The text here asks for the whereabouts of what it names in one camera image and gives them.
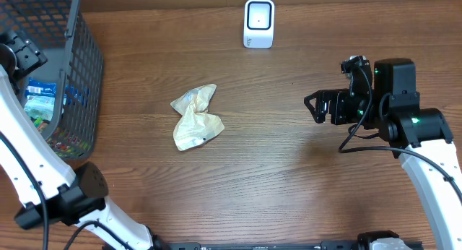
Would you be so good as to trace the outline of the beige snack bag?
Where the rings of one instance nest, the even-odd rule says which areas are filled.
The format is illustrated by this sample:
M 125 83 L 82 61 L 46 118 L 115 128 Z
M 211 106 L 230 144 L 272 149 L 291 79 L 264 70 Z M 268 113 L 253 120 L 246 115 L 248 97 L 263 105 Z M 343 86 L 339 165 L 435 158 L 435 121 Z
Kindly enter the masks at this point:
M 170 103 L 181 115 L 173 131 L 173 139 L 179 151 L 202 146 L 225 130 L 221 118 L 208 113 L 216 88 L 215 84 L 202 85 Z

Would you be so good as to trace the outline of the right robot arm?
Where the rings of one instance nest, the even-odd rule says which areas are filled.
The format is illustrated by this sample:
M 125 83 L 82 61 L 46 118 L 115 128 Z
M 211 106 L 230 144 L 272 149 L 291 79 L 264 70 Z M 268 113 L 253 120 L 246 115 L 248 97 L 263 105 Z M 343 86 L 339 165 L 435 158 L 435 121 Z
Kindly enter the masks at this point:
M 340 64 L 348 88 L 318 90 L 304 99 L 314 121 L 348 125 L 340 153 L 389 151 L 411 179 L 437 248 L 461 248 L 461 169 L 443 113 L 420 107 L 411 59 L 371 64 L 352 56 Z

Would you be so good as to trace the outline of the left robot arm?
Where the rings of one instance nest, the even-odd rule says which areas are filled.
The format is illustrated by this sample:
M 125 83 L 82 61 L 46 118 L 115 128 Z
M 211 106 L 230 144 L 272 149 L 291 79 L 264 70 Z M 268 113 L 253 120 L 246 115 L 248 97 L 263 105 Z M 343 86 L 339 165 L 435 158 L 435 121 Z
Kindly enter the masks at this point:
M 43 248 L 49 226 L 62 222 L 88 230 L 108 249 L 159 249 L 151 230 L 130 218 L 108 196 L 107 183 L 93 163 L 76 170 L 52 151 L 17 99 L 16 76 L 27 75 L 46 58 L 13 31 L 1 34 L 1 167 L 17 191 L 22 208 L 17 224 L 27 230 L 43 227 Z

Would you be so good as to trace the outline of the green gummy candy bag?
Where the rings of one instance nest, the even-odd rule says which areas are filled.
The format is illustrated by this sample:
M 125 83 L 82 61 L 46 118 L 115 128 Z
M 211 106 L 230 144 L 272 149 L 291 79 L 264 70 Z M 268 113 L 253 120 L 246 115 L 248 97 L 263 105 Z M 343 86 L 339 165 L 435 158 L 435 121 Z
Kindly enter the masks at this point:
M 60 158 L 77 159 L 90 150 L 87 142 L 68 129 L 60 127 L 55 129 L 46 142 Z

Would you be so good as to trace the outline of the mint green snack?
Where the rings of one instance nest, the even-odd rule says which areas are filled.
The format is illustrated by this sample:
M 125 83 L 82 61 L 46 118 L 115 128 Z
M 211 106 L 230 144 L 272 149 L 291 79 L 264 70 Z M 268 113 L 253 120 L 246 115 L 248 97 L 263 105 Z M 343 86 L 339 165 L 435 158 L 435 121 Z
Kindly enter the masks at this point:
M 29 95 L 24 110 L 30 118 L 51 121 L 55 98 L 41 95 Z

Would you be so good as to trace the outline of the blue cookie pack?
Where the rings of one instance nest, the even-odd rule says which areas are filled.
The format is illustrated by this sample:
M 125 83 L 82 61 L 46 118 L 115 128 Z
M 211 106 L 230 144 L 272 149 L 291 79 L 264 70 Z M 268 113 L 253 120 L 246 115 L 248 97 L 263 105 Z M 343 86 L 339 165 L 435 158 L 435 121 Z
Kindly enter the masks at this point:
M 83 90 L 78 89 L 73 85 L 66 85 L 65 92 L 72 94 L 76 98 L 81 98 L 83 95 L 89 95 L 90 90 L 84 88 Z M 40 82 L 29 78 L 27 87 L 25 88 L 25 97 L 29 95 L 41 95 L 47 97 L 56 97 L 57 94 L 57 84 L 55 82 Z

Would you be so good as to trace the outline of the dark grey plastic basket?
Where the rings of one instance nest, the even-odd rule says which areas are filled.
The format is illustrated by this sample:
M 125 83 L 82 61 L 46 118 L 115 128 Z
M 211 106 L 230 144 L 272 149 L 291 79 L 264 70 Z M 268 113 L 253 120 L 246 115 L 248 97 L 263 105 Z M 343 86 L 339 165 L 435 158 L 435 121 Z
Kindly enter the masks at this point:
M 17 97 L 25 107 L 29 78 L 55 82 L 52 120 L 33 121 L 45 140 L 60 127 L 87 142 L 90 150 L 77 158 L 82 159 L 88 158 L 95 146 L 104 61 L 79 5 L 80 0 L 1 0 L 1 34 L 7 30 L 23 31 L 48 59 L 17 80 Z M 90 94 L 76 98 L 65 92 L 66 85 L 80 90 L 86 87 Z

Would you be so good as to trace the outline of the white barcode scanner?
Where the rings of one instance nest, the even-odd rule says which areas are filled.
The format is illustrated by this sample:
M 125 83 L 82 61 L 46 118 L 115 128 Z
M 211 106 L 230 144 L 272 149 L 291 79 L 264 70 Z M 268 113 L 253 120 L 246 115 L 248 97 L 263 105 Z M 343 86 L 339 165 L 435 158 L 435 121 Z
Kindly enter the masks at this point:
M 268 49 L 274 42 L 275 6 L 272 0 L 248 0 L 245 3 L 243 45 Z

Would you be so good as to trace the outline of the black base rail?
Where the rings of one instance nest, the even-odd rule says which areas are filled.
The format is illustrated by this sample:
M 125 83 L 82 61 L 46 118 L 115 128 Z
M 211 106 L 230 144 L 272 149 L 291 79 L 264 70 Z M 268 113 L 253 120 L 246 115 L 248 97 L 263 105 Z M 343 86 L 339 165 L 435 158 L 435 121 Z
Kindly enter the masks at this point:
M 322 241 L 308 244 L 200 244 L 200 243 L 169 243 L 171 250 L 365 250 L 372 249 L 352 240 Z

